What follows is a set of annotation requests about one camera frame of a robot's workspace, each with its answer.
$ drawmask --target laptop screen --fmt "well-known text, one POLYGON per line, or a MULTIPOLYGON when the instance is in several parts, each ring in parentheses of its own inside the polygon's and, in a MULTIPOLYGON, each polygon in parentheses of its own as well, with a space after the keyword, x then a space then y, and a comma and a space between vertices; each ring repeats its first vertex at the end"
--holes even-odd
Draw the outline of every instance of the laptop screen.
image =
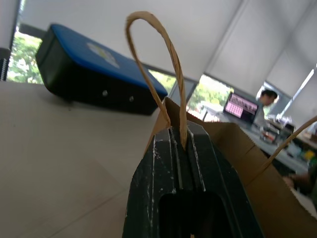
POLYGON ((234 93, 230 93, 223 111, 240 118, 245 122, 253 123, 258 107, 259 106, 257 104, 234 93))

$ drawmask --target table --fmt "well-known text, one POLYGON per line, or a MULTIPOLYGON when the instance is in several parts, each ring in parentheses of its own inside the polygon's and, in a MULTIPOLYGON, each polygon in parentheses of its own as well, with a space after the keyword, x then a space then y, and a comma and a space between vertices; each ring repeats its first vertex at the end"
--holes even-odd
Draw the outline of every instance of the table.
POLYGON ((208 114, 212 116, 217 116, 219 113, 221 114, 223 111, 223 107, 220 105, 204 102, 202 103, 202 106, 203 106, 203 110, 206 110, 203 118, 201 119, 202 121, 205 121, 205 118, 208 114))
MULTIPOLYGON (((270 124, 272 124, 273 126, 277 127, 278 129, 283 129, 284 127, 279 124, 276 123, 274 121, 271 120, 267 120, 270 124)), ((294 141, 296 142, 296 140, 299 140, 300 143, 306 144, 307 146, 313 148, 314 150, 317 150, 317 143, 309 140, 308 138, 306 138, 305 136, 303 136, 302 134, 299 134, 294 141)))
POLYGON ((130 181, 157 115, 0 82, 1 237, 121 237, 130 181))
MULTIPOLYGON (((218 114, 220 121, 223 122, 233 122, 240 126, 240 128, 252 139, 252 141, 263 151, 267 154, 271 155, 277 149, 277 145, 268 144, 260 139, 260 131, 258 127, 254 125, 250 125, 247 123, 242 122, 236 117, 227 115, 227 114, 218 114)), ((307 172, 308 165, 306 162, 292 158, 287 155, 285 150, 282 150, 276 157, 279 162, 287 166, 288 168, 294 170, 298 174, 302 174, 307 172)))

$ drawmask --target brown paper bag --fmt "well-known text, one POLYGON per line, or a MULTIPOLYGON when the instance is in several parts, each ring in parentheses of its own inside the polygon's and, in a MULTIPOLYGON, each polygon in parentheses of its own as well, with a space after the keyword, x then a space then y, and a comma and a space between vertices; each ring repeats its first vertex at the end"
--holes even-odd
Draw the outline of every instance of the brown paper bag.
MULTIPOLYGON (((179 126, 179 106, 169 98, 165 99, 164 105, 171 125, 179 126)), ((302 207, 273 165, 253 179, 267 158, 238 125, 202 122, 189 113, 187 120, 202 125, 211 141, 236 169, 266 237, 317 237, 317 220, 302 207)), ((160 113, 151 139, 165 125, 160 113)))
POLYGON ((271 165, 276 154, 308 124, 313 123, 313 118, 297 130, 283 145, 281 145, 269 159, 261 152, 254 142, 234 123, 202 122, 189 113, 186 113, 185 94, 183 88, 183 75, 177 53, 160 22, 147 12, 135 12, 127 18, 126 27, 129 46, 140 70, 145 77, 155 101, 161 109, 148 145, 154 134, 169 126, 179 127, 181 136, 186 143, 186 119, 202 125, 209 134, 211 141, 220 149, 224 157, 236 169, 245 191, 251 202, 255 216, 262 230, 268 238, 316 238, 317 220, 306 211, 295 198, 281 175, 271 165), (169 98, 164 105, 156 97, 155 89, 147 79, 141 63, 134 50, 129 27, 136 19, 144 19, 150 23, 163 36, 172 63, 181 95, 181 107, 169 98))

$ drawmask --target blue case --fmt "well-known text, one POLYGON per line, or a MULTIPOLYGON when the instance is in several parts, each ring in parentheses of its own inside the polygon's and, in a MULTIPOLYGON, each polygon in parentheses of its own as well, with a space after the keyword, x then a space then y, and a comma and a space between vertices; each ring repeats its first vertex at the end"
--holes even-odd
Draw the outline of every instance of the blue case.
MULTIPOLYGON (((56 95, 134 113, 157 108, 134 60, 65 26, 50 26, 36 60, 45 86, 56 95)), ((145 71, 162 100, 167 91, 145 71)))

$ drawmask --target twisted paper handle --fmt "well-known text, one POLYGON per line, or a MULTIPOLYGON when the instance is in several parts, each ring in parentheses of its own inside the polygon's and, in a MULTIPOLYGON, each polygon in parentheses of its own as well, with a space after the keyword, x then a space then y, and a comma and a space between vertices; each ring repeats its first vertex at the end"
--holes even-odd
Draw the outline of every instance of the twisted paper handle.
POLYGON ((131 34, 130 34, 130 27, 132 25, 132 23, 137 20, 137 19, 143 19, 146 22, 148 22, 152 27, 154 27, 163 37, 165 44, 167 46, 168 52, 170 54, 170 57, 172 59, 172 63, 174 66, 174 70, 176 73, 176 79, 177 79, 177 83, 178 83, 178 88, 179 88, 179 95, 180 95, 180 112, 179 112, 179 117, 180 117, 180 140, 181 140, 181 144, 184 148, 184 150, 186 149, 186 142, 187 142, 187 119, 186 119, 186 100, 185 100, 185 88, 184 88, 184 78, 183 78, 183 72, 182 72, 182 68, 180 66, 180 62, 176 53, 176 50, 174 48, 174 45, 172 44, 166 30, 164 29, 164 27, 162 26, 162 24, 160 23, 160 21, 151 13, 147 12, 147 11, 136 11, 132 14, 130 14, 127 19, 126 19, 126 25, 125 25, 125 33, 126 33, 126 37, 127 37, 127 41, 130 47, 130 51, 133 55, 133 58, 135 59, 147 85, 149 86, 150 92, 155 100, 155 102, 157 103, 158 107, 160 108, 160 110, 163 113, 163 116, 165 118, 165 120, 167 121, 167 127, 170 127, 170 119, 167 113, 166 108, 164 107, 163 103, 161 102, 158 93, 156 92, 153 84, 151 83, 151 81, 149 80, 147 74, 144 72, 144 68, 137 56, 137 53, 135 51, 134 48, 134 44, 131 38, 131 34))

